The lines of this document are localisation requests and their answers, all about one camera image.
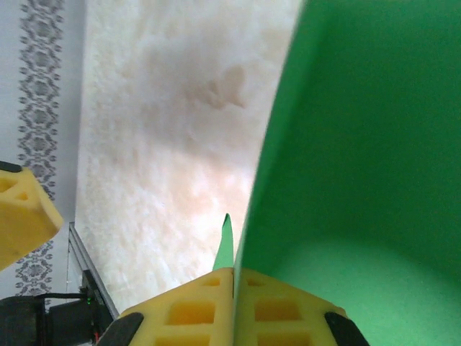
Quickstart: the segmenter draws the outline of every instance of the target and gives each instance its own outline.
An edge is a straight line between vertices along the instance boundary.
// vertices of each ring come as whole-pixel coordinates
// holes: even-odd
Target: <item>yellow foam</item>
[[[324,314],[342,308],[253,270],[240,285],[235,345],[336,346]]]
[[[53,238],[62,225],[61,215],[29,169],[0,170],[0,270]]]
[[[233,268],[223,268],[124,311],[144,315],[130,346],[231,346]]]

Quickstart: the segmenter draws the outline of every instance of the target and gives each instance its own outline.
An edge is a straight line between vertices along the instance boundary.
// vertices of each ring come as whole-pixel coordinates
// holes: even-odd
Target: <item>white fur rug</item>
[[[119,310],[235,250],[300,0],[88,0],[76,229]]]

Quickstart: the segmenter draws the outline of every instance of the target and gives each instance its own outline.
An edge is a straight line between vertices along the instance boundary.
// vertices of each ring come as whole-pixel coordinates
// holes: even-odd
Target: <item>green sheet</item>
[[[235,263],[343,306],[371,345],[458,345],[461,3],[311,0]]]
[[[216,254],[213,270],[230,267],[233,267],[233,235],[231,217],[226,214],[221,229],[221,243]]]

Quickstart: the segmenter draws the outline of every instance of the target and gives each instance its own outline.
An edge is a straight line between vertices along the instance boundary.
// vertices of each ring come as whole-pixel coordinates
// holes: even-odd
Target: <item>wall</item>
[[[66,292],[68,222],[75,215],[84,33],[81,1],[3,0],[0,160],[33,170],[66,223],[0,272],[0,298]]]
[[[235,248],[298,0],[87,4],[76,229],[123,310]]]

